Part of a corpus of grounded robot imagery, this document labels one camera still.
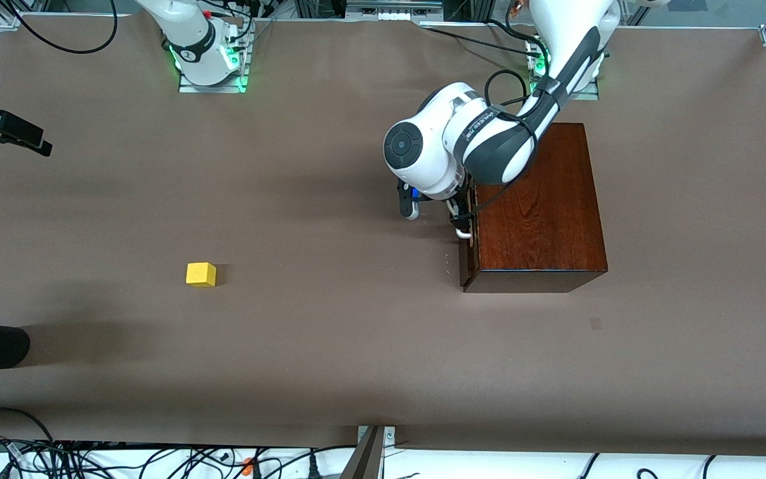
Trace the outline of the wooden drawer with white handle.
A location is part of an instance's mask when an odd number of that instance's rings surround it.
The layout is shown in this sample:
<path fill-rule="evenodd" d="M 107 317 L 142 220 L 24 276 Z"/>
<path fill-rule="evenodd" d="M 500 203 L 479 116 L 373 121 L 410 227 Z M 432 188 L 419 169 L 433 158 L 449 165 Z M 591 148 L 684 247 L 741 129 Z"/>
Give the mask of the wooden drawer with white handle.
<path fill-rule="evenodd" d="M 458 239 L 459 284 L 464 292 L 471 285 L 476 270 L 476 247 L 478 246 L 477 222 L 467 228 L 455 228 Z"/>

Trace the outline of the yellow block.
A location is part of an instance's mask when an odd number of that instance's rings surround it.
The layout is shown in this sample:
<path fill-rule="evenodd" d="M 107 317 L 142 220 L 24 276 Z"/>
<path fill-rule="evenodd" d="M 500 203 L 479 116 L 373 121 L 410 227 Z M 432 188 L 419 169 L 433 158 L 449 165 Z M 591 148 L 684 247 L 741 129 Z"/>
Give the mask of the yellow block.
<path fill-rule="evenodd" d="M 188 263 L 186 285 L 204 288 L 217 285 L 217 267 L 212 263 Z"/>

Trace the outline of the dark wooden drawer cabinet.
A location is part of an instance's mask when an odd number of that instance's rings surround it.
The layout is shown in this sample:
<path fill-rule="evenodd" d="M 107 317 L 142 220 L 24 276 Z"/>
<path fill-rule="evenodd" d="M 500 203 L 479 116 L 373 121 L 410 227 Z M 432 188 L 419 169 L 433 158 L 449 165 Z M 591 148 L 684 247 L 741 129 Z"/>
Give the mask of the dark wooden drawer cabinet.
<path fill-rule="evenodd" d="M 556 122 L 528 172 L 474 187 L 478 246 L 468 293 L 565 293 L 608 272 L 586 128 Z"/>

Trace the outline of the brown table cover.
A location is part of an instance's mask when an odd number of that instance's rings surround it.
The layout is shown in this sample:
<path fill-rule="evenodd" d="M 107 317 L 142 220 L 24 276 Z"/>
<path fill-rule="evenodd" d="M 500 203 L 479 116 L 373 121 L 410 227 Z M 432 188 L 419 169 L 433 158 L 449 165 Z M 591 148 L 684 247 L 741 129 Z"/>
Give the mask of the brown table cover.
<path fill-rule="evenodd" d="M 180 94 L 157 25 L 0 36 L 0 406 L 69 440 L 766 455 L 766 47 L 621 29 L 586 128 L 608 272 L 474 294 L 441 204 L 398 214 L 386 131 L 515 57 L 410 22 L 279 22 L 243 94 Z M 186 285 L 212 263 L 217 285 Z"/>

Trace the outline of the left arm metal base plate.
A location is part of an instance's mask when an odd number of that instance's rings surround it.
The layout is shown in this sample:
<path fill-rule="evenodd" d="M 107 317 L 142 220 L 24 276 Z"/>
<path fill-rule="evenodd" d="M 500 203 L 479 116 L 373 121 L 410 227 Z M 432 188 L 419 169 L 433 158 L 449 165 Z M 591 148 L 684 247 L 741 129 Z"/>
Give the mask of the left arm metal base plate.
<path fill-rule="evenodd" d="M 548 90 L 565 93 L 572 100 L 598 100 L 598 74 L 604 60 L 604 43 L 594 29 L 577 41 L 556 43 L 543 67 L 534 67 L 530 73 L 531 92 Z"/>

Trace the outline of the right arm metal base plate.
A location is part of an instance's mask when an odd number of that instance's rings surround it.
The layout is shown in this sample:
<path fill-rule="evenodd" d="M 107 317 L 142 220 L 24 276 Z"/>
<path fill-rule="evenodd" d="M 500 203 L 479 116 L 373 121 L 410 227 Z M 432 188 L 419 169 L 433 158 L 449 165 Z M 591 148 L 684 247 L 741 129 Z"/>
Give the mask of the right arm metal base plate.
<path fill-rule="evenodd" d="M 170 45 L 180 71 L 180 92 L 243 93 L 249 82 L 255 30 L 244 33 L 222 18 L 209 19 L 210 30 L 197 45 Z"/>

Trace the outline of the metal mounting bracket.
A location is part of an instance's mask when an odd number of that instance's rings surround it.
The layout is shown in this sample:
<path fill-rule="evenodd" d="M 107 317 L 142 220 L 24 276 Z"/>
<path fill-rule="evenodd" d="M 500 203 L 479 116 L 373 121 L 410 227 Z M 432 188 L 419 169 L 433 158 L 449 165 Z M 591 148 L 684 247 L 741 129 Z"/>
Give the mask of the metal mounting bracket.
<path fill-rule="evenodd" d="M 393 426 L 364 425 L 358 429 L 359 451 L 370 450 L 381 452 L 386 448 L 392 448 L 396 443 L 395 428 Z"/>

